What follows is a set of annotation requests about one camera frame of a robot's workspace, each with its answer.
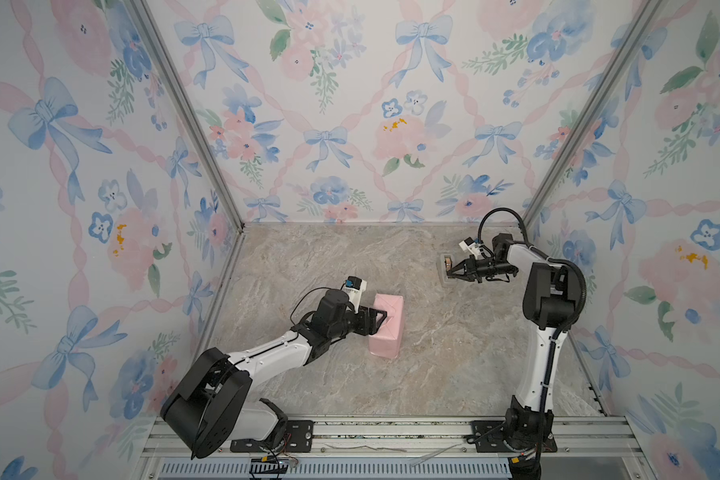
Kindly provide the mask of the purple wrapping paper sheet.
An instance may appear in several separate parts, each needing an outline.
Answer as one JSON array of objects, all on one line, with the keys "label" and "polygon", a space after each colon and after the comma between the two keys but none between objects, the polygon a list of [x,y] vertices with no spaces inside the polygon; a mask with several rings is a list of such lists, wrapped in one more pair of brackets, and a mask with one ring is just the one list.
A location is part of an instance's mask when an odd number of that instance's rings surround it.
[{"label": "purple wrapping paper sheet", "polygon": [[376,334],[368,340],[369,352],[380,358],[399,357],[404,327],[404,299],[399,295],[377,293],[373,307],[387,313]]}]

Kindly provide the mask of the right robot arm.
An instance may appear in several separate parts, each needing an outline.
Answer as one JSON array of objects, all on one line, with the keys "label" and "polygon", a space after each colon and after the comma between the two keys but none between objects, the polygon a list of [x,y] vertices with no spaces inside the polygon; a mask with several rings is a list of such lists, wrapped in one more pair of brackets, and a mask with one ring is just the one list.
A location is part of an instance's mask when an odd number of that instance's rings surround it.
[{"label": "right robot arm", "polygon": [[472,442],[498,443],[518,453],[539,452],[552,435],[553,384],[560,351],[586,303],[586,280],[576,264],[554,259],[510,234],[496,235],[492,246],[488,251],[469,237],[460,243],[466,258],[443,258],[447,279],[510,281],[519,273],[526,279],[521,302],[529,326],[524,373],[503,424],[486,433],[473,433]]}]

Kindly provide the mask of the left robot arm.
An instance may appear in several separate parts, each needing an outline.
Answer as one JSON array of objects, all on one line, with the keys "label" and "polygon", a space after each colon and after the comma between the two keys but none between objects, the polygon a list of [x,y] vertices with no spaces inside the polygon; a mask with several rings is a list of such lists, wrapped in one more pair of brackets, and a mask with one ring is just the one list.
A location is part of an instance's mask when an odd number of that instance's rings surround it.
[{"label": "left robot arm", "polygon": [[160,411],[190,458],[204,459],[226,441],[270,455],[281,452],[288,443],[288,416],[268,399],[250,401],[251,390],[314,362],[351,334],[370,337],[399,322],[399,305],[362,306],[363,291],[327,288],[317,308],[277,339],[242,352],[212,347],[200,354]]}]

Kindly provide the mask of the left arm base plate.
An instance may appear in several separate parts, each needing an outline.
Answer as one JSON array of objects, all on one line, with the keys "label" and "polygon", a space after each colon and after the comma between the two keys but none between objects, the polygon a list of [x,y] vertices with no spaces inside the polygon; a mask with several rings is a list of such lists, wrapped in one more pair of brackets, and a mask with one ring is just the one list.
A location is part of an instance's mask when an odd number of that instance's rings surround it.
[{"label": "left arm base plate", "polygon": [[233,453],[310,453],[314,439],[315,422],[287,420],[275,427],[265,440],[231,440]]}]

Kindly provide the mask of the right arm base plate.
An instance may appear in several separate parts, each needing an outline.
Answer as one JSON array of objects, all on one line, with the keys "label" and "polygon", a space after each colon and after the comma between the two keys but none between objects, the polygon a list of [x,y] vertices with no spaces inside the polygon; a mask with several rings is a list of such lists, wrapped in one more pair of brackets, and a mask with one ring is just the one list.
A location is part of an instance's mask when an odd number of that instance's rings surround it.
[{"label": "right arm base plate", "polygon": [[478,453],[534,453],[538,436],[524,431],[511,431],[504,420],[473,420],[471,433],[465,439]]}]

